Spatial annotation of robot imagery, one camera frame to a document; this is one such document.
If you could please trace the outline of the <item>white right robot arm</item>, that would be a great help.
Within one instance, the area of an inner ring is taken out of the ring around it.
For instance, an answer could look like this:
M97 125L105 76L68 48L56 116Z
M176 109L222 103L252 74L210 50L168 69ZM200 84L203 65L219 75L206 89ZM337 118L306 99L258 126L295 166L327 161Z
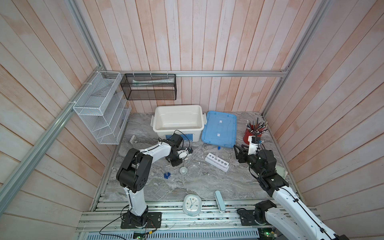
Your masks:
M295 194L289 183L277 173L276 158L272 151L253 145L234 146L239 163L246 163L261 188L291 216L281 213L270 201L255 204L253 217L259 225L272 225L289 240L347 240L324 224Z

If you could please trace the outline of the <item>blue-based graduated cylinder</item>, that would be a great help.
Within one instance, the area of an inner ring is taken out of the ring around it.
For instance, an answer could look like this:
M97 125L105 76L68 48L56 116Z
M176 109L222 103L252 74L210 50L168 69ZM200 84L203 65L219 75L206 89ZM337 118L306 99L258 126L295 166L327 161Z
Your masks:
M164 173L164 178L165 178L165 179L168 179L170 176L171 176L171 173L170 173L170 172Z

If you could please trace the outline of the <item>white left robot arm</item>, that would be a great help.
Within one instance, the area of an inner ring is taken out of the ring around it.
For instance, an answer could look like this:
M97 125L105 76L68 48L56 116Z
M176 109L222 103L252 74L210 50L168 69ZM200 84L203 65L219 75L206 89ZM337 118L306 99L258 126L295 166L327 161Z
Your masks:
M189 154L184 139L174 133L168 139L159 139L158 143L147 149L132 148L126 154L116 179L124 188L130 201L130 210L124 215L123 223L141 228L147 224L148 205L145 201L144 186L148 181L152 164L165 158L171 166L183 163Z

